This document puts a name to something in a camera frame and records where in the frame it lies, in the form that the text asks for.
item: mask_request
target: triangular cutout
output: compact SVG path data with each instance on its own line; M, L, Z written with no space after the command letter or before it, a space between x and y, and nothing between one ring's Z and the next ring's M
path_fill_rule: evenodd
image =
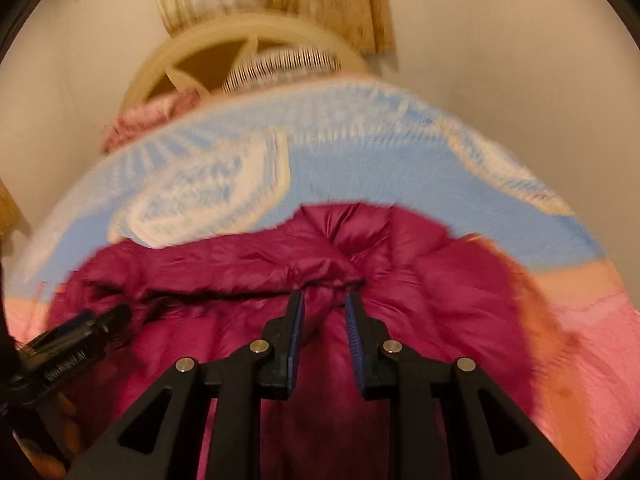
M496 454L505 455L527 447L529 438L488 390L479 390L478 398L489 426Z
M142 454L151 454L156 446L164 414L171 401L171 390L165 388L122 432L118 443Z

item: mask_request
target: pink cloth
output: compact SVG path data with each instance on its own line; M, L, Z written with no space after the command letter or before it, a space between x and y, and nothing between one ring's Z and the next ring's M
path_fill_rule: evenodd
M133 342L69 392L95 438L176 359L228 356L303 290L298 383L289 401L263 403L262 476L382 480L388 405L365 402L354 384L343 309L353 289L393 338L438 360L472 357L531 412L532 361L508 270L399 206L307 206L272 230L162 250L125 240L73 273L49 325L132 306Z
M151 130L183 116L200 103L195 88L169 92L117 116L102 130L103 153L111 153L125 144L145 136Z

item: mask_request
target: bed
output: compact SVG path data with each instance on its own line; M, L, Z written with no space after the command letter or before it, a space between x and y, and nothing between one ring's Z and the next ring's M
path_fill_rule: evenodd
M368 75L337 38L273 18L187 31L145 63L123 109L167 82L199 84L210 95L187 117L102 160L58 203L6 286L14 336L25 342L44 330L69 273L124 238L160 248L269 228L302 203L401 203L455 235L494 241L528 269L546 323L525 329L540 360L554 347L568 370L564 384L550 385L542 372L536 378L534 421L583 479L603 479L640 426L640 314L597 241L498 144ZM209 50L232 67L262 48L300 42L334 50L343 70L222 96L212 92L221 75L202 84L184 62L194 49Z

